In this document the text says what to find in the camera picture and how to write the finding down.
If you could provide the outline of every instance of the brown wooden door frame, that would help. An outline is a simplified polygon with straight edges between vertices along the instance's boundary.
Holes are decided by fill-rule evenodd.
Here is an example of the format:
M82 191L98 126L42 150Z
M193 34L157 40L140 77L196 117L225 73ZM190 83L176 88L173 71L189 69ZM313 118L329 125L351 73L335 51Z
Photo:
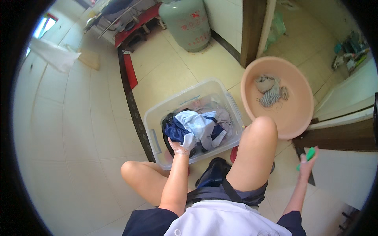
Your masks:
M267 0L243 0L243 30L240 64L246 68L256 59Z
M377 151L373 119L335 127L306 130L293 139L296 147L314 147L338 151Z

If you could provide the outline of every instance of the forearm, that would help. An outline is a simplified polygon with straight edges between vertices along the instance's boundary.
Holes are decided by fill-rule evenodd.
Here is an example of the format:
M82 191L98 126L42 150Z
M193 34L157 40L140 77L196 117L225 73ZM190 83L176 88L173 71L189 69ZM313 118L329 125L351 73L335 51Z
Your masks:
M178 216L184 213L187 199L189 156L175 154L168 180L161 195L159 208L173 211Z
M290 198L287 207L283 211L282 215L285 215L291 211L302 212L303 202L305 200L308 178L299 177L297 185L295 186L293 195Z

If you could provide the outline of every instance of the metal rod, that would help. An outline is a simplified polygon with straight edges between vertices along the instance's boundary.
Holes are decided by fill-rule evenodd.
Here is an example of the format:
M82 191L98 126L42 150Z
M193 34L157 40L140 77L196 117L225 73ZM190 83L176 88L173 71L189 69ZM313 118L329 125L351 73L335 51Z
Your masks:
M143 0L139 0L137 1L134 5L128 7L120 16L117 17L117 19L115 19L101 34L100 36L98 36L97 39L101 38L101 36L117 21L119 20L124 14L126 14L127 12L129 12L134 6L136 6L138 3L140 3L141 1Z

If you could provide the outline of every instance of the thigh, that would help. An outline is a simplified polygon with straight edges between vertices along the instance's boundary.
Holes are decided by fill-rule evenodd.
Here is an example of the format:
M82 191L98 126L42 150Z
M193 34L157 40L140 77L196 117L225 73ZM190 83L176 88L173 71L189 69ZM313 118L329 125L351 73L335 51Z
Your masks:
M160 205L169 171L153 162L128 161L121 167L123 179L146 201Z
M226 179L240 191L262 187L269 178L277 148L277 126L269 117L258 117L240 139L236 160Z

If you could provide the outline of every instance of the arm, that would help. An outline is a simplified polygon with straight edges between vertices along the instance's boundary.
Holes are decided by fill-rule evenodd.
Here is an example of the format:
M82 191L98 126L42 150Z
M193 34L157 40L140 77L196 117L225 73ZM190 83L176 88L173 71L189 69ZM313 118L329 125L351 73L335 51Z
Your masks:
M172 149L175 151L175 157L172 163L168 180L164 186L161 195L159 208L170 210L181 216L184 213L187 186L188 186L188 166L190 151L181 147L179 143L172 142L168 139Z
M301 155L301 168L299 171L299 177L297 185L295 186L293 195L287 204L287 207L283 211L282 215L290 213L291 211L299 211L302 212L303 202L305 200L306 189L307 189L307 182L308 178L310 177L312 167L314 166L315 160L318 157L319 148L315 147L316 153L310 161L306 161L306 155Z

